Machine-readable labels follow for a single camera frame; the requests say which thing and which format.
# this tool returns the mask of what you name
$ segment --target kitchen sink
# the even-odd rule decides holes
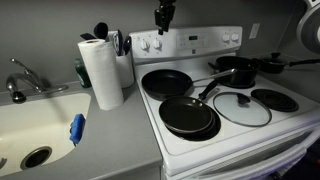
[[[78,93],[0,106],[0,176],[70,153],[75,148],[70,124],[76,114],[87,116],[90,100]]]

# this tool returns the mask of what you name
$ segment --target white electric stove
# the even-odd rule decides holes
[[[214,64],[221,56],[236,56],[235,51],[242,42],[242,28],[170,29],[163,36],[157,32],[137,32],[130,36],[136,79],[164,159],[164,179],[261,177],[280,169],[275,167],[281,163],[284,166],[301,158],[306,148],[320,136],[317,127],[320,125],[320,105],[260,76],[256,77],[254,86],[245,89],[218,84],[204,102],[215,110],[213,99],[222,92],[251,96],[255,89],[270,89],[292,98],[298,104],[298,110],[270,109],[271,121],[263,127],[238,125],[217,113],[220,130],[215,136],[198,141],[176,136],[159,116],[162,101],[151,98],[143,90],[142,77],[159,69],[178,70],[193,80],[212,75],[214,71],[207,63]],[[186,95],[198,98],[211,81],[194,83]]]

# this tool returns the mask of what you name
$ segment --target faucet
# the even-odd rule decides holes
[[[41,94],[41,93],[47,94],[47,93],[53,93],[53,92],[68,89],[67,85],[60,85],[60,86],[55,86],[50,88],[45,87],[36,72],[26,67],[17,59],[10,59],[10,61],[24,68],[24,74],[14,73],[9,75],[9,77],[7,78],[6,87],[8,91],[11,93],[12,101],[14,103],[17,103],[17,104],[24,103],[27,100],[26,98],[27,95],[32,96],[32,95]],[[29,85],[32,91],[31,92],[30,90],[20,91],[17,85],[18,80],[21,80],[27,85]]]

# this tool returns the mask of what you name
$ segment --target sink drain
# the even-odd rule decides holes
[[[49,146],[40,147],[29,153],[21,162],[22,170],[33,168],[44,163],[51,155],[52,149]]]

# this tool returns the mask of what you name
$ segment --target oven door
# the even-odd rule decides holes
[[[283,175],[306,154],[307,148],[319,137],[320,127],[317,127],[291,139],[286,145],[277,145],[273,150],[254,153],[250,157],[218,165],[220,168],[211,167],[183,179],[263,179],[276,171]]]

